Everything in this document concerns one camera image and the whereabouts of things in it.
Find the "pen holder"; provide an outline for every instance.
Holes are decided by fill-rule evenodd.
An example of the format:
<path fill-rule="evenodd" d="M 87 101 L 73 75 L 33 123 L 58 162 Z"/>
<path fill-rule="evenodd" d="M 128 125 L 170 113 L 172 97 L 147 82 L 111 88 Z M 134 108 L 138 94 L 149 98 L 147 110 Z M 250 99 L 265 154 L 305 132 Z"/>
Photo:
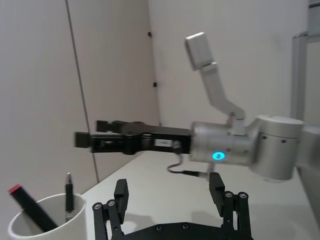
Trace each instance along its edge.
<path fill-rule="evenodd" d="M 49 196 L 37 202 L 58 225 L 43 232 L 25 212 L 18 213 L 10 222 L 10 240 L 87 240 L 86 200 L 74 194 L 74 218 L 66 222 L 66 194 Z"/>

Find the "white table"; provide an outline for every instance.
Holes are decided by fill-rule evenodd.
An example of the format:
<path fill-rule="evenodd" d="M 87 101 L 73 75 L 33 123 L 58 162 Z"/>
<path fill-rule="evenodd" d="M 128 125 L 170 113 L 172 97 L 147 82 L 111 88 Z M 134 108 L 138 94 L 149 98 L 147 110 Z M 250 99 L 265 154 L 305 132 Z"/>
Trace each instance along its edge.
<path fill-rule="evenodd" d="M 184 157 L 182 170 L 205 171 L 207 164 Z M 118 179 L 127 179 L 129 202 L 122 230 L 125 234 L 155 224 L 192 222 L 221 226 L 203 179 L 172 174 L 166 167 L 176 163 L 172 153 L 145 152 L 83 194 L 87 200 L 88 239 L 95 239 L 92 205 L 113 199 Z M 319 240 L 320 232 L 298 174 L 283 183 L 266 182 L 247 167 L 217 165 L 226 190 L 249 194 L 252 237 L 255 240 Z"/>

